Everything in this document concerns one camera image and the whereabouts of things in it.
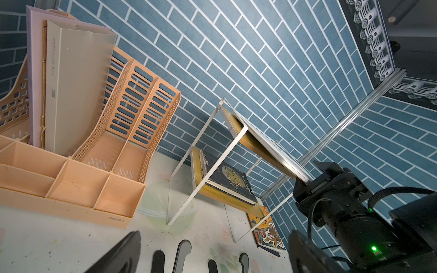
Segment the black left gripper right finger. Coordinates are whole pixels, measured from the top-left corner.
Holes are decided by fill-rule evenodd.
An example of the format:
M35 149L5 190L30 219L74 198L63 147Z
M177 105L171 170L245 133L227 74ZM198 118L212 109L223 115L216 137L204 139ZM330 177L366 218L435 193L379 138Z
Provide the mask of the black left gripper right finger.
M346 273L336 261L298 230L292 231L289 236L288 253L294 273Z

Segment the silver Apple laptop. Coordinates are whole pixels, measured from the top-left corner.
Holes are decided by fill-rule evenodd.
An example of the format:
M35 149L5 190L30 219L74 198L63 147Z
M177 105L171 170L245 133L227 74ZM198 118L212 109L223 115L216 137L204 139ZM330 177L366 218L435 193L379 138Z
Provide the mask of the silver Apple laptop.
M247 131L240 139L240 143L247 149L289 177L298 178L304 183L313 181L314 178L296 160L286 153L277 142L270 139L240 113L236 111L231 112L222 105L218 106L218 111L222 115L232 136L238 136L243 128L247 127Z

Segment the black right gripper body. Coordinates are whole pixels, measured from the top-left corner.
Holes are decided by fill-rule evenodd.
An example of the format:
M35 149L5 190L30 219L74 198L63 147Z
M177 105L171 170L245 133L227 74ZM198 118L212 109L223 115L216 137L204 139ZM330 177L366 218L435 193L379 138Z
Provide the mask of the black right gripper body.
M334 162L314 161L322 174L314 181L297 180L293 196L298 210L317 227L326 224L328 207L333 203L340 216L351 216L352 207L361 205L372 192L348 168Z

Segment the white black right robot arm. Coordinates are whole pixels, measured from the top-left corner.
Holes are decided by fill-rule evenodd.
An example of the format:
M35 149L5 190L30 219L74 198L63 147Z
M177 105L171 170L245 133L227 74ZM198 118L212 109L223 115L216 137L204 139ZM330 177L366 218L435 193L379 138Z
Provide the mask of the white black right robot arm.
M289 257L296 273L434 273L437 270L437 193L415 187L371 192L348 168L317 162L322 174L312 180L296 175L293 191L307 232L289 237ZM391 222L375 211L382 199L414 193L420 199L390 212ZM313 241L313 226L328 226L344 257L329 257Z

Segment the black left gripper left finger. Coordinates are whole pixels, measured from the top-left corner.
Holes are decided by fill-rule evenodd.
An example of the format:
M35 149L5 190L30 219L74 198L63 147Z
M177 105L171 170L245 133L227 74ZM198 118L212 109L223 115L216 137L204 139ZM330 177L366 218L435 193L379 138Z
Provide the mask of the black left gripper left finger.
M86 273L135 273L140 260L141 233L128 233Z

